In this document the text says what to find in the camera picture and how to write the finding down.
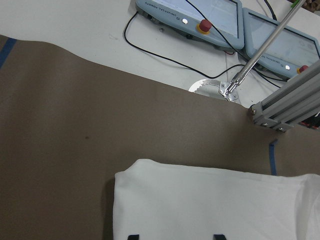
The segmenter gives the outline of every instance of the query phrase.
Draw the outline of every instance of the wire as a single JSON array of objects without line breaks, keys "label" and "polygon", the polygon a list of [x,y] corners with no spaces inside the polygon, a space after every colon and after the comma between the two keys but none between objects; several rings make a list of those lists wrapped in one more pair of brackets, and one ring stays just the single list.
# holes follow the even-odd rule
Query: wire
[{"label": "wire", "polygon": [[157,57],[159,57],[159,58],[162,58],[162,59],[171,61],[171,62],[173,62],[173,63],[175,63],[175,64],[181,65],[181,66],[183,66],[183,67],[185,67],[185,68],[187,68],[187,69],[190,69],[190,70],[192,70],[192,71],[194,71],[194,72],[196,72],[196,73],[198,73],[198,74],[201,74],[201,75],[205,76],[205,77],[208,78],[208,79],[216,79],[216,78],[219,78],[221,75],[225,74],[226,72],[228,72],[229,70],[231,70],[231,69],[233,69],[233,68],[235,68],[235,67],[239,67],[239,66],[242,66],[242,67],[243,67],[243,66],[244,66],[244,64],[236,64],[236,65],[233,65],[233,66],[229,67],[228,69],[224,70],[223,72],[221,72],[221,73],[220,73],[219,75],[217,75],[217,76],[209,76],[209,75],[207,75],[207,74],[205,74],[205,73],[203,73],[203,72],[201,72],[201,71],[199,71],[199,70],[197,70],[197,69],[195,69],[195,68],[193,68],[193,67],[190,67],[190,66],[188,66],[188,65],[185,65],[185,64],[183,64],[183,63],[181,63],[181,62],[178,62],[178,61],[176,61],[176,60],[173,60],[173,59],[168,58],[168,57],[165,57],[165,56],[161,56],[161,55],[159,55],[159,54],[156,54],[156,53],[154,53],[154,52],[151,52],[151,51],[145,50],[145,49],[143,49],[143,48],[141,48],[141,47],[139,47],[139,46],[136,46],[136,45],[134,45],[133,43],[131,43],[131,42],[127,39],[127,30],[128,30],[128,27],[129,27],[130,23],[131,23],[132,20],[137,16],[137,14],[138,14],[138,12],[136,12],[136,13],[131,17],[131,19],[128,21],[128,23],[126,24],[126,26],[125,26],[125,28],[124,28],[124,31],[123,31],[123,37],[124,37],[124,40],[125,40],[130,46],[132,46],[132,47],[134,47],[134,48],[136,48],[136,49],[139,49],[140,51],[143,51],[143,52],[145,52],[145,53],[148,53],[148,54],[157,56]]},{"label": "wire", "polygon": [[275,15],[275,12],[274,12],[274,10],[272,9],[272,7],[271,7],[270,3],[268,2],[268,0],[264,0],[264,2],[265,2],[265,4],[267,5],[267,7],[269,8],[273,20],[276,20],[276,21],[277,21],[277,17],[276,17],[276,15]]},{"label": "wire", "polygon": [[[195,6],[193,5],[189,0],[185,0],[188,4],[190,4],[204,19],[208,20],[206,18],[205,15],[203,15],[203,13]],[[235,49],[231,43],[225,38],[225,36],[219,31],[218,28],[216,28],[215,25],[213,25],[211,23],[212,27],[221,35],[221,37],[226,41],[226,43],[235,51],[237,52],[241,57],[243,57],[246,61],[248,61],[248,59],[241,53],[239,52],[237,49]],[[260,77],[262,77],[264,80],[266,80],[266,78],[269,78],[269,79],[272,79],[272,80],[277,80],[277,81],[281,81],[281,82],[286,82],[285,80],[283,79],[278,79],[278,78],[273,78],[273,77],[269,77],[267,75],[264,75],[263,73],[259,72],[255,67],[252,68]]]}]

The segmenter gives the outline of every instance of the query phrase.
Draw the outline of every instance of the folded fabric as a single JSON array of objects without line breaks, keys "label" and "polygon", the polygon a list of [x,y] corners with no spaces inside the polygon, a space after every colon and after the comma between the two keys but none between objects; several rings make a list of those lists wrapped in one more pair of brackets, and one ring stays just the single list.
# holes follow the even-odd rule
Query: folded fabric
[{"label": "folded fabric", "polygon": [[270,176],[149,159],[115,175],[114,240],[315,240],[320,176]]}]

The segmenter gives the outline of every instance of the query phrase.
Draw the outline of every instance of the brown table surface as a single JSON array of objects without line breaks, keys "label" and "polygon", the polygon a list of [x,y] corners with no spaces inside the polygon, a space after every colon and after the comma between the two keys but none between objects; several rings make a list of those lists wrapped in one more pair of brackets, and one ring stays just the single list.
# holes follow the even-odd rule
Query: brown table surface
[{"label": "brown table surface", "polygon": [[279,175],[320,174],[317,131],[255,126],[238,104],[48,43],[18,41],[0,84],[2,240],[112,239],[114,174],[139,158],[270,174],[278,139]]}]

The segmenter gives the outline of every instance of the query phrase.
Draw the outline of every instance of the white table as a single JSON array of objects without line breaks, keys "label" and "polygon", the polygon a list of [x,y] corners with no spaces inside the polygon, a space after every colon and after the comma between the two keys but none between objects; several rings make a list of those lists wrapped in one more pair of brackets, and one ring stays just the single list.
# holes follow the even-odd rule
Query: white table
[{"label": "white table", "polygon": [[[242,0],[243,7],[271,16],[263,0]],[[281,20],[290,2],[270,0]],[[175,63],[159,59],[129,46],[123,29],[136,12],[135,0],[2,0],[0,35],[60,46],[89,61],[188,90],[204,77]],[[289,26],[320,41],[320,17],[300,9]],[[211,45],[187,40],[175,31],[153,24],[138,15],[128,29],[133,43],[173,58],[210,76],[234,64],[238,57],[226,55]],[[218,78],[231,80],[234,69]],[[276,90],[256,75],[249,75],[238,88],[241,104],[249,107]]]}]

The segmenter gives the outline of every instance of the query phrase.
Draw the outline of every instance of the screw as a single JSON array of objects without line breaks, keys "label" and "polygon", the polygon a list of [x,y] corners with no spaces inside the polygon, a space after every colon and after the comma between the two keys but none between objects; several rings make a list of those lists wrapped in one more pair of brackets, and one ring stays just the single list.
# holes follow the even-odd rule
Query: screw
[{"label": "screw", "polygon": [[279,127],[279,128],[277,129],[277,131],[284,133],[286,130],[285,130],[283,127]]}]

